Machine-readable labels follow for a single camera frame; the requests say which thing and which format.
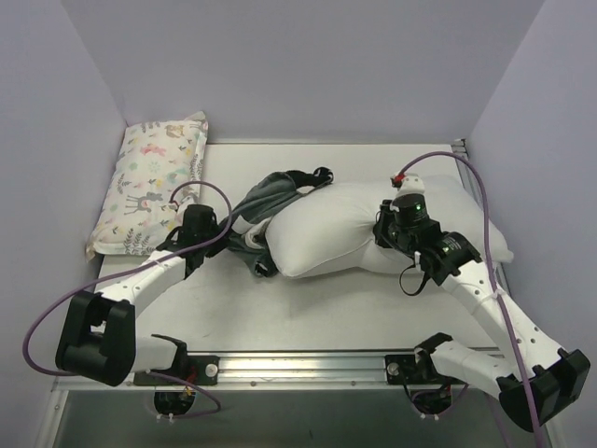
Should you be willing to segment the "dark green plush pillowcase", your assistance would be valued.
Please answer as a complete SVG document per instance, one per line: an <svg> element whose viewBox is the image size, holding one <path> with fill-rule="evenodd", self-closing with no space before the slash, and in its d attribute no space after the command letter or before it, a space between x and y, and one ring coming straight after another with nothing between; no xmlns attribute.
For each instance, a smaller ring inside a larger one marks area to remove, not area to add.
<svg viewBox="0 0 597 448"><path fill-rule="evenodd" d="M326 167L311 173L289 170L267 175L220 222L220 229L224 229L228 222L231 225L209 255L213 257L227 249L244 262L252 275L273 277L278 269L265 238L269 224L287 206L330 185L333 180L333 172Z"/></svg>

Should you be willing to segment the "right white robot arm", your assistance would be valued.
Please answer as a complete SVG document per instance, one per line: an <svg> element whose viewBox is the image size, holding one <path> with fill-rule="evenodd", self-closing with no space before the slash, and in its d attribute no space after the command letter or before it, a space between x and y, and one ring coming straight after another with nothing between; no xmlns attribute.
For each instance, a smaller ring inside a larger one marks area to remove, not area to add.
<svg viewBox="0 0 597 448"><path fill-rule="evenodd" d="M580 397L589 359L543 333L497 285L478 250L428 216L422 194L383 201L373 233L377 245L408 257L425 282L454 297L502 355L482 354L438 332L414 348L413 369L420 379L472 385L497 399L510 420L528 432Z"/></svg>

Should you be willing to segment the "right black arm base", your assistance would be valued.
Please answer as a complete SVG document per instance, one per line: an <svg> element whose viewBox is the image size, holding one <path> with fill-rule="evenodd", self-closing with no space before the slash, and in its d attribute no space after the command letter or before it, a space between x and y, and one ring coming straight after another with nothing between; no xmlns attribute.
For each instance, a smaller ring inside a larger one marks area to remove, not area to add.
<svg viewBox="0 0 597 448"><path fill-rule="evenodd" d="M400 385L413 410L423 419L438 421L463 398L469 385L437 372L431 355L452 336L439 332L406 354L384 357L388 385Z"/></svg>

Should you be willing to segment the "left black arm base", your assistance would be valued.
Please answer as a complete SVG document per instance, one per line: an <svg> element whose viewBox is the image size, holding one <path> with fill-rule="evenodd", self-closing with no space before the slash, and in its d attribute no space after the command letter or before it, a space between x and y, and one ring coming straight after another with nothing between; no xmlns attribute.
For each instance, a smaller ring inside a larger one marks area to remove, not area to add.
<svg viewBox="0 0 597 448"><path fill-rule="evenodd" d="M222 404L207 387L218 383L220 357L187 355L169 370L141 371L133 375L135 386L153 387L151 410L169 421L197 418L222 411Z"/></svg>

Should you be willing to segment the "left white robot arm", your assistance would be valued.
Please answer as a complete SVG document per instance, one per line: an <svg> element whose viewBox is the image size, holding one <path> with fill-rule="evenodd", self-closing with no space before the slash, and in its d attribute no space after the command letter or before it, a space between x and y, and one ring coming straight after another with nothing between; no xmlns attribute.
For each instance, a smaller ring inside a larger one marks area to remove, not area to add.
<svg viewBox="0 0 597 448"><path fill-rule="evenodd" d="M136 319L161 294L201 267L219 234L214 209L191 205L149 258L127 278L70 300L55 356L56 366L105 385L131 373L155 371L168 384L187 379L187 344L170 336L137 333Z"/></svg>

